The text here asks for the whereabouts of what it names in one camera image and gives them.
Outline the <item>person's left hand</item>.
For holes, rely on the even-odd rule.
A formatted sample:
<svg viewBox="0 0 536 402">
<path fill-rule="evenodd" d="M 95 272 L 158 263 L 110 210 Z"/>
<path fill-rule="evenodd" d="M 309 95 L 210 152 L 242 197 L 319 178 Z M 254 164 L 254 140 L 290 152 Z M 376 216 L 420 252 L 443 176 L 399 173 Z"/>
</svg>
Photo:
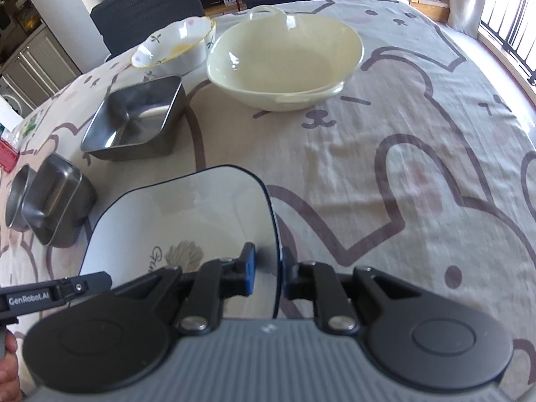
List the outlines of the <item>person's left hand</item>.
<svg viewBox="0 0 536 402">
<path fill-rule="evenodd" d="M 5 335 L 5 357 L 0 363 L 0 397 L 2 402 L 20 402 L 23 393 L 18 375 L 17 341 L 8 331 Z"/>
</svg>

